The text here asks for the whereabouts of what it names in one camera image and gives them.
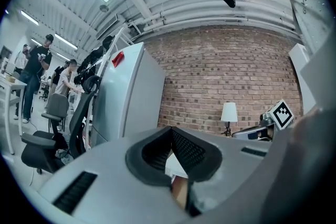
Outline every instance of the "white floor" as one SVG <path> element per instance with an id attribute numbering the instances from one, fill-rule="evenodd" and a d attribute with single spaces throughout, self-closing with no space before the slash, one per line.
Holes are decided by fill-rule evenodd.
<path id="1" fill-rule="evenodd" d="M 28 124 L 22 124 L 23 132 L 33 134 L 36 130 L 48 132 L 48 120 L 41 117 L 46 102 L 35 96 L 33 103 L 33 113 L 31 121 Z M 15 107 L 11 107 L 9 120 L 10 120 L 10 136 L 15 154 L 9 152 L 4 122 L 4 109 L 0 108 L 0 147 L 1 154 L 5 159 L 8 167 L 13 173 L 15 179 L 20 185 L 31 186 L 34 190 L 38 191 L 42 185 L 52 176 L 52 174 L 43 171 L 41 175 L 36 172 L 36 169 L 26 166 L 21 161 L 21 153 L 25 148 L 25 143 L 21 141 L 18 132 L 18 121 L 13 119 Z"/>

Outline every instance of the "gray vent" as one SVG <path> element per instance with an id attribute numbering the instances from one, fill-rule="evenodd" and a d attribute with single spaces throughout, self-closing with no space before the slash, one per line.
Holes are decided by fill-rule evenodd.
<path id="1" fill-rule="evenodd" d="M 110 19 L 96 34 L 96 39 L 98 40 L 104 33 L 109 30 L 114 24 L 116 24 L 118 21 L 118 16 L 117 14 Z"/>

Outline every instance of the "man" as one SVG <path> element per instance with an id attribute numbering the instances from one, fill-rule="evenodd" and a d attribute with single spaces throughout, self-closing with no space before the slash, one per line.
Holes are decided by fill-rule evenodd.
<path id="1" fill-rule="evenodd" d="M 55 93 L 67 95 L 70 89 L 78 91 L 78 89 L 74 85 L 71 85 L 69 82 L 71 73 L 75 71 L 76 68 L 77 68 L 76 60 L 71 59 L 69 61 L 69 66 L 65 70 L 63 70 L 61 75 L 59 76 L 59 81 L 56 86 Z"/>
<path id="2" fill-rule="evenodd" d="M 53 43 L 54 37 L 49 34 L 46 35 L 46 40 L 43 46 L 36 46 L 32 51 L 26 54 L 28 62 L 26 67 L 21 72 L 19 80 L 26 83 L 26 90 L 24 93 L 23 105 L 23 123 L 28 123 L 30 120 L 30 111 L 33 104 L 34 92 L 38 90 L 40 79 L 45 70 L 48 70 L 51 62 L 50 46 Z M 16 112 L 14 120 L 18 119 L 19 106 L 16 104 Z"/>
<path id="3" fill-rule="evenodd" d="M 22 70 L 26 67 L 28 61 L 26 58 L 27 53 L 29 53 L 29 47 L 27 44 L 24 44 L 22 50 L 16 56 L 14 72 L 21 74 Z"/>
<path id="4" fill-rule="evenodd" d="M 50 106 L 50 97 L 55 93 L 55 89 L 57 87 L 58 81 L 59 81 L 59 77 L 61 75 L 61 73 L 63 72 L 63 70 L 65 70 L 66 68 L 68 68 L 69 66 L 69 62 L 66 61 L 64 63 L 64 65 L 61 67 L 57 67 L 54 71 L 54 73 L 51 76 L 51 82 L 50 82 L 50 87 L 49 87 L 49 95 L 48 95 L 48 100 L 47 100 L 47 104 L 44 107 L 45 112 L 48 111 L 48 108 Z"/>

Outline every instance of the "chair armrest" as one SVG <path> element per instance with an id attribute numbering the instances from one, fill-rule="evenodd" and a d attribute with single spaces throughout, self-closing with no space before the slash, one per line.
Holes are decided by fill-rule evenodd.
<path id="1" fill-rule="evenodd" d="M 27 145 L 37 146 L 46 150 L 53 150 L 56 146 L 56 141 L 54 140 L 33 136 L 27 133 L 22 134 L 21 141 Z"/>

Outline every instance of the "white pipe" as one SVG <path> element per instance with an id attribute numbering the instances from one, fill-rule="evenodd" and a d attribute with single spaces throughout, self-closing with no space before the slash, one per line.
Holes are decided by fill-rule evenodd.
<path id="1" fill-rule="evenodd" d="M 198 18 L 198 19 L 184 20 L 184 21 L 172 23 L 172 24 L 169 24 L 169 25 L 160 26 L 160 27 L 156 28 L 155 30 L 161 30 L 161 29 L 170 28 L 170 27 L 183 25 L 183 24 L 187 25 L 187 24 L 191 24 L 191 23 L 211 22 L 211 21 L 218 22 L 218 21 L 221 21 L 221 20 L 224 20 L 224 21 L 234 20 L 234 21 L 236 21 L 238 19 L 241 20 L 241 21 L 249 22 L 249 23 L 258 23 L 258 24 L 270 26 L 272 28 L 277 28 L 279 30 L 290 33 L 290 34 L 300 38 L 299 35 L 295 31 L 289 30 L 287 28 L 284 28 L 284 27 L 281 27 L 281 26 L 278 26 L 278 25 L 274 25 L 274 24 L 271 24 L 271 23 L 267 23 L 267 22 L 259 21 L 259 20 L 255 20 L 255 19 L 234 18 L 234 17 L 210 17 L 210 18 Z M 142 33 L 142 35 L 146 35 L 146 34 L 149 34 L 151 32 L 152 32 L 152 30 L 145 31 L 145 32 Z"/>
<path id="2" fill-rule="evenodd" d="M 151 20 L 159 19 L 160 17 L 167 16 L 167 15 L 172 15 L 172 14 L 179 13 L 179 12 L 185 12 L 185 11 L 190 10 L 190 9 L 214 8 L 214 7 L 222 7 L 222 8 L 227 9 L 227 6 L 226 6 L 224 1 L 208 1 L 208 2 L 193 3 L 193 4 L 188 4 L 188 5 L 172 8 L 172 9 L 169 9 L 169 10 L 165 10 L 165 11 L 160 12 L 158 14 L 155 14 L 155 15 L 147 18 L 147 19 L 139 18 L 139 19 L 135 20 L 134 23 L 136 25 L 146 24 L 146 23 L 150 22 Z M 264 11 L 271 12 L 272 14 L 278 15 L 280 17 L 284 16 L 285 18 L 288 18 L 289 20 L 293 20 L 293 17 L 291 15 L 286 14 L 285 12 L 282 12 L 280 10 L 276 10 L 276 9 L 271 8 L 269 6 L 265 6 L 265 5 L 262 5 L 262 4 L 257 4 L 257 3 L 254 3 L 254 2 L 237 1 L 236 8 L 239 8 L 239 7 L 261 9 L 261 10 L 264 10 Z"/>
<path id="3" fill-rule="evenodd" d="M 183 15 L 183 16 L 180 16 L 180 17 L 170 18 L 170 19 L 166 19 L 164 21 L 158 22 L 154 25 L 145 27 L 143 30 L 146 32 L 146 31 L 157 29 L 158 27 L 161 27 L 163 25 L 169 25 L 169 24 L 172 24 L 172 23 L 177 23 L 177 22 L 180 22 L 180 21 L 188 20 L 188 19 L 211 17 L 211 16 L 227 16 L 227 15 L 240 15 L 240 16 L 246 16 L 246 17 L 251 17 L 251 18 L 264 19 L 264 20 L 268 20 L 270 22 L 274 22 L 276 24 L 283 24 L 284 26 L 287 26 L 288 28 L 295 28 L 295 26 L 293 24 L 284 22 L 281 19 L 276 19 L 272 16 L 261 15 L 259 13 L 255 13 L 255 12 L 238 11 L 238 12 L 233 13 L 233 11 L 231 11 L 231 10 L 223 10 L 223 11 L 198 12 L 198 13 L 194 13 L 194 14 L 187 14 L 187 15 Z M 240 20 L 241 19 L 239 17 L 229 17 L 229 18 L 231 18 L 231 20 Z"/>

